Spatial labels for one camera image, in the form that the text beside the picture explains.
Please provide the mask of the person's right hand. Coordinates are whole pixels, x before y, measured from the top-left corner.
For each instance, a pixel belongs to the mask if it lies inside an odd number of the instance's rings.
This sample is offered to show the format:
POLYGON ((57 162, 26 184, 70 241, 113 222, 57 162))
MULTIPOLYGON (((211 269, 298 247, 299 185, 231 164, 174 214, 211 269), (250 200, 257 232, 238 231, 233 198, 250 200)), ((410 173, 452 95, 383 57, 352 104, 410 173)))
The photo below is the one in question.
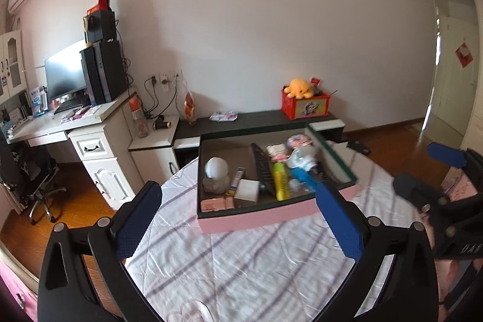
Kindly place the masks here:
POLYGON ((476 259, 473 261, 452 261, 449 265, 448 283, 449 289, 453 289, 457 283, 461 280, 465 271, 472 266, 476 271, 482 268, 483 259, 476 259))

